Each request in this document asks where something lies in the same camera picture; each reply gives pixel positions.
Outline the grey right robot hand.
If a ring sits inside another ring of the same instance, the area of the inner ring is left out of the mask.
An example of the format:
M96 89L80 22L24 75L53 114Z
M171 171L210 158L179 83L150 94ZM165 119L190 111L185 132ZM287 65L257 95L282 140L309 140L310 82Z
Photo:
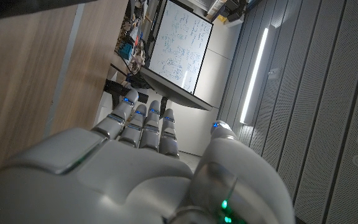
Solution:
M172 110L131 90L93 129L50 136L0 167L0 223L294 223L277 171L223 121L195 170Z

